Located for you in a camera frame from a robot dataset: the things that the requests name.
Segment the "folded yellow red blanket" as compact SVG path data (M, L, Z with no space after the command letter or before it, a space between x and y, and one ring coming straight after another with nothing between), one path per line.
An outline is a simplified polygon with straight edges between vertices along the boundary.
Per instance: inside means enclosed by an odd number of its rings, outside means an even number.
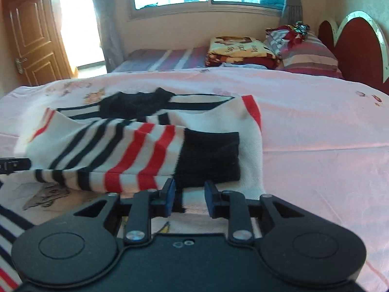
M210 40L205 65L219 67L223 63L262 65L267 69L275 69L278 66L278 58L268 46L256 38L218 36Z

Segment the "striped pillow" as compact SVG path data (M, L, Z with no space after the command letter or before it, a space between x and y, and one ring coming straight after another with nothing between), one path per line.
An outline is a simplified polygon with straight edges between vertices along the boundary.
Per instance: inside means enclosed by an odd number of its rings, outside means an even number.
M264 43L280 60L281 70L314 76L343 77L336 56L311 32L301 44L293 47L281 45L267 35Z

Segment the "grey left curtain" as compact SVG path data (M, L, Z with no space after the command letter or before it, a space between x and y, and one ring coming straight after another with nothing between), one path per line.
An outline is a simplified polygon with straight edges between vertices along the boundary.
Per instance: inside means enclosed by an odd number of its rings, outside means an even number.
M125 60L115 21L115 0L92 0L92 2L106 69L111 73Z

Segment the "red cloth with trinket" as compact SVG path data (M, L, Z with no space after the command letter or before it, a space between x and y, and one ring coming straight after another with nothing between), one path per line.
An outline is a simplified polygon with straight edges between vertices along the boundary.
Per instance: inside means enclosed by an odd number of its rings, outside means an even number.
M285 24L277 28L266 29L266 35L274 41L286 44L288 47L301 44L310 31L310 26L302 21L297 21L294 24Z

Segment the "pink floral quilt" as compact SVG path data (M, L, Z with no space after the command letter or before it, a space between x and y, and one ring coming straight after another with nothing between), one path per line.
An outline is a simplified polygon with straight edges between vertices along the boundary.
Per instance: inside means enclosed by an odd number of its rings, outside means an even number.
M122 199L134 195L99 194L15 240L13 291L388 290L388 96L368 85L213 68L21 86L1 99L1 157L47 108L157 88L255 98L263 193L245 196L253 243L229 242L228 220L206 205L172 208L151 220L150 242L126 244Z

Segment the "light blue garment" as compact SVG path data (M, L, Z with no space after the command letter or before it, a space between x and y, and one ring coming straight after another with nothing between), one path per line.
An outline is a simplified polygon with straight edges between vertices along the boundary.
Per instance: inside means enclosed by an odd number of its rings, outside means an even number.
M225 68L242 68L242 69L259 69L259 70L268 70L264 65L256 64L232 64L232 63L222 63L220 67Z

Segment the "red heart headboard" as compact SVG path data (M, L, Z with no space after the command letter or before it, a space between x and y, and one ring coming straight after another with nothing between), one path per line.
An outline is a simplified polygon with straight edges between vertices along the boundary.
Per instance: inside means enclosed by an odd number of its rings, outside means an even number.
M326 18L319 25L318 38L337 58L345 80L388 94L388 42L370 15L354 11L340 24Z

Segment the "striped knit sweater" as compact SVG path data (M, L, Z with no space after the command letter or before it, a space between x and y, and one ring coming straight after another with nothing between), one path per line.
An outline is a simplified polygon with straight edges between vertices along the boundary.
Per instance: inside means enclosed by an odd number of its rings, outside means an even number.
M202 214L206 181L250 199L263 193L261 114L251 95L157 88L47 108L25 126L13 157L32 165L1 174L2 291L20 285L15 240L99 194L133 196L173 179L173 209Z

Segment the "wooden door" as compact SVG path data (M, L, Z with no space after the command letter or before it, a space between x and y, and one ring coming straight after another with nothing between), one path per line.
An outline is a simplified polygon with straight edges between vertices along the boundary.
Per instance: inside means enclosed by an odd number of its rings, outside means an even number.
M1 0L1 4L19 83L40 86L72 78L52 0Z

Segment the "striped bed sheet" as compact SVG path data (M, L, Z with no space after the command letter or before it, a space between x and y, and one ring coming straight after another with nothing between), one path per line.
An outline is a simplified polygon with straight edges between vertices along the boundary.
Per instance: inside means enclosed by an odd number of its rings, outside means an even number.
M207 47L189 49L137 49L114 73L171 71L205 67Z

